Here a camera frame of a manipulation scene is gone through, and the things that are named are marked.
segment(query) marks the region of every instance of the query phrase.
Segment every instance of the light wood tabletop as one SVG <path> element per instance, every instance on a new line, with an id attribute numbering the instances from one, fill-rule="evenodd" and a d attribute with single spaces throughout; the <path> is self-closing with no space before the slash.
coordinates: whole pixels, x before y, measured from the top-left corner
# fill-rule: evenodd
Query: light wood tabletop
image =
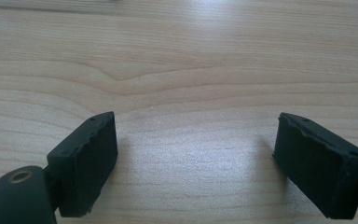
<path id="1" fill-rule="evenodd" d="M 271 156 L 281 112 L 358 146 L 358 0 L 0 0 L 0 176 L 106 111 L 116 168 L 61 224 L 358 223 Z"/>

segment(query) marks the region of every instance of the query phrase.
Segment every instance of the black plastic part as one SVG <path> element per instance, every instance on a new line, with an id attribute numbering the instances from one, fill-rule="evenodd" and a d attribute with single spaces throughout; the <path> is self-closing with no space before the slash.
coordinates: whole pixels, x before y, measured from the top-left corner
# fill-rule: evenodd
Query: black plastic part
<path id="1" fill-rule="evenodd" d="M 0 178 L 0 224 L 56 223 L 42 168 L 26 166 Z"/>
<path id="2" fill-rule="evenodd" d="M 352 219 L 358 147 L 300 116 L 282 113 L 273 157 L 326 217 Z"/>
<path id="3" fill-rule="evenodd" d="M 90 212 L 116 160 L 113 112 L 87 119 L 48 154 L 47 170 L 62 184 L 61 216 L 82 217 Z"/>

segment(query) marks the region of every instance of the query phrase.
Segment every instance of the wood grain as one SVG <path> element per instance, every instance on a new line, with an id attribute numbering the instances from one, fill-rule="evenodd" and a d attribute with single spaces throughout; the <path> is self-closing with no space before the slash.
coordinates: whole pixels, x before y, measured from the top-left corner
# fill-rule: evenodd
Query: wood grain
<path id="1" fill-rule="evenodd" d="M 271 158 L 282 111 L 358 146 L 358 0 L 0 0 L 0 176 L 110 110 L 117 167 L 59 223 L 358 223 Z"/>

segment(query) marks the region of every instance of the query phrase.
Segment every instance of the dark object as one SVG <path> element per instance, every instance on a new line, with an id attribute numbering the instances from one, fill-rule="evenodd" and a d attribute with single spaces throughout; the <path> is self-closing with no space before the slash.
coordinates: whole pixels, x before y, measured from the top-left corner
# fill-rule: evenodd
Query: dark object
<path id="1" fill-rule="evenodd" d="M 56 223 L 90 212 L 115 167 L 115 115 L 87 119 L 48 154 L 48 166 L 26 166 L 0 178 L 0 224 Z"/>
<path id="2" fill-rule="evenodd" d="M 300 116 L 281 113 L 273 157 L 326 217 L 358 207 L 358 147 Z"/>

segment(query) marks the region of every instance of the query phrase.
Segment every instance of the wooden table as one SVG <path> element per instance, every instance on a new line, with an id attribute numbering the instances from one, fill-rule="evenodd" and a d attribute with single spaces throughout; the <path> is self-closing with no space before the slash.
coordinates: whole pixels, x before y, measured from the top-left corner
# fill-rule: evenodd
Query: wooden table
<path id="1" fill-rule="evenodd" d="M 117 166 L 61 224 L 358 223 L 271 157 L 283 111 L 358 146 L 358 0 L 0 0 L 0 176 L 111 110 Z"/>

